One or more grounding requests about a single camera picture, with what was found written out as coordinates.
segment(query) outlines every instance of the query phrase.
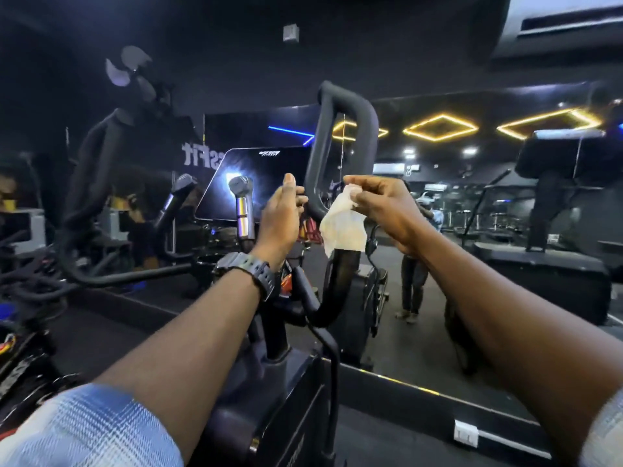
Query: diamond-shaped yellow light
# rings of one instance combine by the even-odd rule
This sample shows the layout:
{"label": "diamond-shaped yellow light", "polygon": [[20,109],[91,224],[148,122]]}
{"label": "diamond-shaped yellow light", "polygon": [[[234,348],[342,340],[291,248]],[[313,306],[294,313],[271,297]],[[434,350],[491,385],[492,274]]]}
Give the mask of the diamond-shaped yellow light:
{"label": "diamond-shaped yellow light", "polygon": [[595,115],[589,113],[588,111],[581,108],[568,108],[568,109],[559,109],[558,111],[551,111],[550,113],[543,113],[537,116],[525,117],[523,119],[518,119],[517,121],[513,121],[512,123],[507,123],[505,125],[501,125],[497,127],[497,130],[511,138],[515,138],[518,140],[526,140],[529,138],[528,135],[520,133],[513,129],[514,126],[522,126],[528,125],[530,123],[537,123],[538,121],[542,121],[543,119],[549,119],[550,117],[556,116],[568,116],[573,118],[576,122],[580,123],[580,126],[575,127],[574,129],[590,129],[592,127],[601,126],[602,121]]}
{"label": "diamond-shaped yellow light", "polygon": [[[434,123],[439,123],[440,121],[445,121],[448,123],[452,123],[453,125],[460,126],[460,129],[453,131],[451,133],[442,134],[441,136],[432,136],[430,134],[423,133],[421,130],[422,126],[432,125]],[[441,140],[448,140],[452,138],[457,138],[459,136],[466,136],[467,134],[473,134],[478,131],[478,126],[469,121],[461,119],[456,116],[452,116],[451,114],[442,113],[437,116],[433,116],[432,118],[425,119],[421,123],[416,123],[415,125],[411,125],[402,130],[403,134],[407,136],[415,136],[417,138],[430,140],[431,142],[439,142]]]}
{"label": "diamond-shaped yellow light", "polygon": [[[347,126],[357,127],[357,123],[353,121],[340,121],[337,125],[333,126],[333,139],[339,140],[354,140],[354,138],[347,136]],[[383,128],[379,128],[379,138],[386,136],[389,131]]]}

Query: gray watch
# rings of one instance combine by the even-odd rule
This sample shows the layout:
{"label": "gray watch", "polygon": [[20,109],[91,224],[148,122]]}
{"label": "gray watch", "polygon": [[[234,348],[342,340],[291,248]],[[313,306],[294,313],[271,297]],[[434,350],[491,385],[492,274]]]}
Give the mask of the gray watch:
{"label": "gray watch", "polygon": [[218,261],[214,274],[222,276],[233,268],[244,270],[253,277],[253,281],[262,292],[262,300],[267,301],[275,290],[275,274],[268,263],[243,252],[230,252]]}

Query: white tissue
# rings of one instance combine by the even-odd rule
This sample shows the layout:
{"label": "white tissue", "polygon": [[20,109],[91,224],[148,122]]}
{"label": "white tissue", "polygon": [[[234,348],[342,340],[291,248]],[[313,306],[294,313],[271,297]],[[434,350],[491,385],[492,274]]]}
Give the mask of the white tissue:
{"label": "white tissue", "polygon": [[359,185],[349,184],[344,187],[320,223],[320,235],[327,257],[331,257],[334,249],[366,250],[368,235],[363,226],[366,217],[353,210],[355,203],[351,200],[351,196],[357,193],[361,193]]}

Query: monitor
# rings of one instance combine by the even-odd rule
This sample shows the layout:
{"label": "monitor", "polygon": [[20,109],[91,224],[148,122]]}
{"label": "monitor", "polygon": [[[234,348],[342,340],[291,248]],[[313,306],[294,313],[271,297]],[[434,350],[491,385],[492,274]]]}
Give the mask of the monitor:
{"label": "monitor", "polygon": [[195,218],[206,221],[236,221],[236,199],[229,181],[239,175],[253,180],[253,218],[260,221],[270,197],[291,173],[302,185],[309,162],[309,147],[230,149],[223,157],[214,177],[201,198]]}

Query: treadmill console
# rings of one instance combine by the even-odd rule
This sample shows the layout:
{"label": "treadmill console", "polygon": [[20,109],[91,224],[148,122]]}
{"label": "treadmill console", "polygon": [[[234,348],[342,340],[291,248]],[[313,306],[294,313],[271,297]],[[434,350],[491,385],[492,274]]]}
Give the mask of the treadmill console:
{"label": "treadmill console", "polygon": [[229,182],[245,175],[253,180],[253,220],[259,223],[262,210],[282,185],[285,174],[293,174],[297,184],[303,184],[310,152],[311,148],[305,147],[230,149],[207,186],[195,218],[235,223],[236,200]]}

